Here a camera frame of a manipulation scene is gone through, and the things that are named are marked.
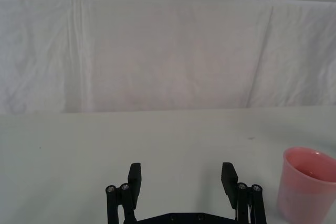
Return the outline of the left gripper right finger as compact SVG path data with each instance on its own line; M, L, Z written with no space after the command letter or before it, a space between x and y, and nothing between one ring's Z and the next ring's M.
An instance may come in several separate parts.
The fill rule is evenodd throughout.
M221 181L231 207L235 210L234 223L266 224L263 189L260 185L250 187L238 181L238 175L232 163L222 164Z

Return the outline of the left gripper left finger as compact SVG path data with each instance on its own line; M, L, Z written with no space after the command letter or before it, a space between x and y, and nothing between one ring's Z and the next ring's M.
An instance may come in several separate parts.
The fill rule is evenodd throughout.
M127 183L120 187L110 185L106 188L108 224L119 223L119 206L123 207L124 223L137 223L134 210L140 194L141 182L141 164L133 163L130 166Z

